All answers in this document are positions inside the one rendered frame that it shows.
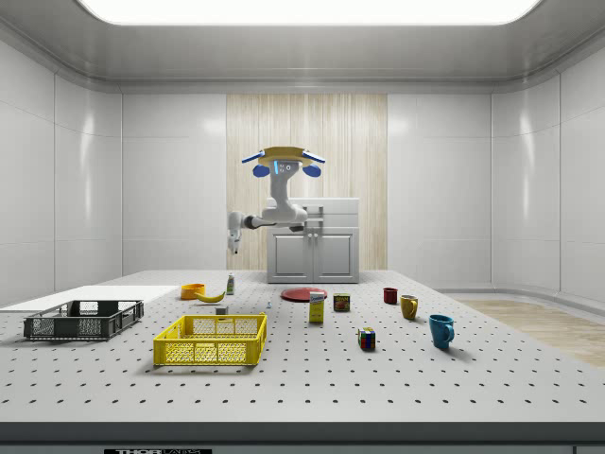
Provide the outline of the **red plate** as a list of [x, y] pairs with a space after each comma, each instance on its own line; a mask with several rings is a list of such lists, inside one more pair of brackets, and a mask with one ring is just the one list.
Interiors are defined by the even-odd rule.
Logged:
[[327, 297], [327, 291], [321, 288], [287, 288], [282, 291], [283, 300], [295, 303], [322, 302]]

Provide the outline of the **yellow and white box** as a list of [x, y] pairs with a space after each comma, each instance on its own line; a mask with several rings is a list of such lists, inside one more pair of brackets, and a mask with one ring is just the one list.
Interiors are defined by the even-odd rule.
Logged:
[[309, 322], [323, 323], [326, 296], [326, 292], [321, 289], [309, 291]]

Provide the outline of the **blue mug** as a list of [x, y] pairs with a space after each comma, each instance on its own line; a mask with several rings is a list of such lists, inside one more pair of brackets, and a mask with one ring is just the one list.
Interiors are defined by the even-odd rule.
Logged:
[[445, 315], [434, 314], [429, 317], [429, 327], [434, 346], [447, 349], [455, 336], [454, 320]]

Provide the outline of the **dark grey basket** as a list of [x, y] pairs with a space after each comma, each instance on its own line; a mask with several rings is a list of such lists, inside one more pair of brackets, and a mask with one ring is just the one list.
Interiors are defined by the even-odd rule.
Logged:
[[72, 300], [24, 320], [30, 340], [108, 340], [144, 315], [142, 300]]

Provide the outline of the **yellow basket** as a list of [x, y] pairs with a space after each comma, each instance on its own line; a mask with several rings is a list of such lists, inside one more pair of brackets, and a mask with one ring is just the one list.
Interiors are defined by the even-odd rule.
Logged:
[[267, 315], [184, 315], [153, 340], [156, 365], [256, 365]]

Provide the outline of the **white cabinet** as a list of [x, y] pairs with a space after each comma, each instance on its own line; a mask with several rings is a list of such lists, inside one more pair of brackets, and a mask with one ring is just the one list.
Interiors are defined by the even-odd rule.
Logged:
[[358, 198], [292, 198], [307, 211], [300, 232], [270, 227], [270, 283], [356, 283], [359, 280]]

